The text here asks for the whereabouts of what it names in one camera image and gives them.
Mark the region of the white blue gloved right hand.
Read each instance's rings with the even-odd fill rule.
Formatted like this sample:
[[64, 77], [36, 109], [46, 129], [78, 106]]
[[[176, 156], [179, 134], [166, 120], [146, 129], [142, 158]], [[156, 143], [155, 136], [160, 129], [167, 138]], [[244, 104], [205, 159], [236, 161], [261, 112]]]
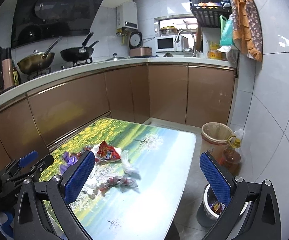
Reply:
[[6, 237], [6, 239], [14, 239], [13, 231], [14, 217], [10, 212], [0, 213], [0, 232]]

